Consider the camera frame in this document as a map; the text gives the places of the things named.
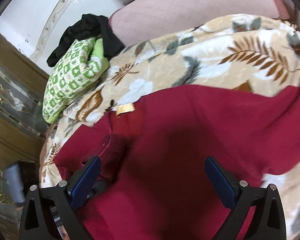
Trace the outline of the pink quilted bedding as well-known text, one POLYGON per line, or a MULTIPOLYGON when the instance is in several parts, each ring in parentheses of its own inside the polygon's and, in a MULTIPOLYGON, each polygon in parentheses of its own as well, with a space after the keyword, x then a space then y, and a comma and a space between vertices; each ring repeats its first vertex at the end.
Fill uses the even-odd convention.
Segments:
POLYGON ((130 46, 231 14, 289 19, 283 0, 134 0, 114 12, 109 23, 130 46))

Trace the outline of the wooden glass wardrobe door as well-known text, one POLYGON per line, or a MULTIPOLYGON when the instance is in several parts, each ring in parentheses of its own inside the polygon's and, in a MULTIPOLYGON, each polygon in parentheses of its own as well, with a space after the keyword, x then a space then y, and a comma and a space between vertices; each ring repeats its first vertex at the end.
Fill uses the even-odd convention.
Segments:
POLYGON ((42 101, 48 75, 0 34, 0 231, 18 239, 21 208, 14 204, 5 169, 16 161, 39 164, 48 125, 42 101))

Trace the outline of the red knit sweater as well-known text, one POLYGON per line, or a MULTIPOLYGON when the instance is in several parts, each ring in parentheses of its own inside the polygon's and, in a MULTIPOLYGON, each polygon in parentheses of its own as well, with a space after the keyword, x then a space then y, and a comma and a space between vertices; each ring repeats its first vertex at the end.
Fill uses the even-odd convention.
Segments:
POLYGON ((94 239, 211 239, 228 211, 205 174, 208 156, 253 186, 300 161, 300 86, 268 98, 185 85, 134 107, 80 126, 53 160, 69 179, 101 158, 107 189, 77 211, 94 239))

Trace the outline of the black garment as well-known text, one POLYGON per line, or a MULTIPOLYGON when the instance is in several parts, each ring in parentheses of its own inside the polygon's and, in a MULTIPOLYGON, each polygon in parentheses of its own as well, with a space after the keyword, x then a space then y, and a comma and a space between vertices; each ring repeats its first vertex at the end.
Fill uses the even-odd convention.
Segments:
POLYGON ((125 48, 125 45, 113 33, 106 16, 83 14, 78 22, 67 27, 61 36, 58 46, 47 58, 47 65, 54 67, 66 54, 75 40, 81 41, 90 37, 100 37, 103 39, 103 51, 107 59, 112 59, 119 55, 125 48))

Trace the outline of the white ornate headboard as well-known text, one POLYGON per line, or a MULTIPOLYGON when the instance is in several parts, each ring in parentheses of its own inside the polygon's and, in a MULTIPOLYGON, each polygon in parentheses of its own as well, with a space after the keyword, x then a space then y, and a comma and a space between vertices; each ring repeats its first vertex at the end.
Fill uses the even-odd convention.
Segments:
POLYGON ((0 16, 0 33, 47 74, 47 58, 67 27, 83 14, 110 17, 122 0, 12 0, 0 16))

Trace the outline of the leaf pattern beige blanket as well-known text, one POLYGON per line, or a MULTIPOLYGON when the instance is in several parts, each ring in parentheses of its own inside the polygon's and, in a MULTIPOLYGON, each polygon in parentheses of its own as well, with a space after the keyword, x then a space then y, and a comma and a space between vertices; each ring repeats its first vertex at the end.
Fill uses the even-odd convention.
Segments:
MULTIPOLYGON (((299 87, 300 32, 286 22, 237 14, 125 49, 60 113, 46 151, 42 186, 53 186, 63 179, 53 160, 80 126, 93 127, 110 112, 130 113, 142 97, 185 85, 268 98, 286 87, 299 87)), ((291 188, 279 187, 292 237, 300 231, 300 214, 293 216, 293 204, 300 200, 300 161, 286 173, 264 174, 260 185, 277 176, 294 183, 291 188)))

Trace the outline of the green white checkered pillow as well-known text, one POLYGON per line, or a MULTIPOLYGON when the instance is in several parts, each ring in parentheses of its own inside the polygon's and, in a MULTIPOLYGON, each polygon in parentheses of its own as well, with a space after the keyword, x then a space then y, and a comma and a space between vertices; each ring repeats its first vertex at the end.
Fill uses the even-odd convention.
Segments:
POLYGON ((55 122, 63 109, 95 83, 108 67, 102 38, 75 40, 53 67, 47 81, 42 106, 45 122, 55 122))

